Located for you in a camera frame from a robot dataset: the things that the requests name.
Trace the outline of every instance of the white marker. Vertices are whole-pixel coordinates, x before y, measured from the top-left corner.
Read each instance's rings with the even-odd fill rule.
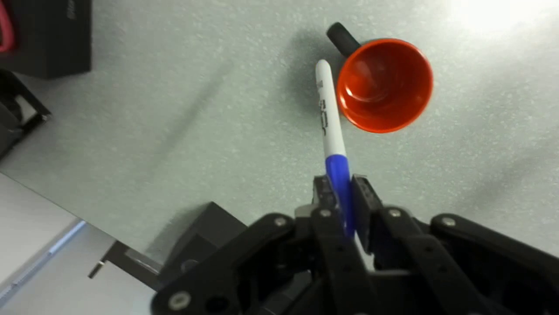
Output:
[[[346,232],[353,234],[353,211],[352,211],[352,178],[350,160],[346,155],[346,144],[343,127],[339,122],[336,87],[332,78],[332,67],[329,60],[320,59],[317,62],[317,87],[322,109],[322,130],[325,146],[325,165],[331,185],[338,195],[338,202],[343,207]]]

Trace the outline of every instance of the marker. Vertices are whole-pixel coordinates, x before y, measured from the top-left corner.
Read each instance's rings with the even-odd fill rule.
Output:
[[[339,122],[332,67],[329,60],[320,59],[315,71],[322,109],[327,176],[341,204],[346,232],[353,235],[350,160]]]

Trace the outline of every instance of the white surface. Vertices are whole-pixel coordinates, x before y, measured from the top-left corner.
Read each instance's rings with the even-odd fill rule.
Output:
[[[332,67],[329,60],[320,59],[317,62],[315,74],[317,74],[317,88],[318,88],[318,106],[322,111],[325,157],[332,153],[346,155],[346,144],[345,144],[343,127],[339,122],[338,101],[336,101]]]
[[[0,307],[0,315],[149,315],[152,288],[114,263],[105,263],[95,279],[88,277],[112,241],[88,225]]]
[[[252,221],[322,174],[315,64],[327,27],[432,59],[420,122],[343,122],[353,171],[421,218],[456,211],[559,253],[558,0],[96,0],[95,67],[25,81],[55,111],[2,171],[151,251],[208,200]]]
[[[0,174],[0,291],[74,221],[69,211]]]

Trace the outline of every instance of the cable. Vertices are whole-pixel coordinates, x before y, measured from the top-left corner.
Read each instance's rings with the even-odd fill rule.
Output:
[[[0,52],[13,50],[16,45],[14,24],[4,0],[0,0],[0,36]]]

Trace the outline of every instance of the red cup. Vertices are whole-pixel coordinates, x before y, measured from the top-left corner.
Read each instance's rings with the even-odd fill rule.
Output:
[[[393,132],[414,122],[434,94],[434,69],[416,45],[378,38],[360,45],[336,22],[329,38],[348,57],[338,76],[338,102],[360,129]]]

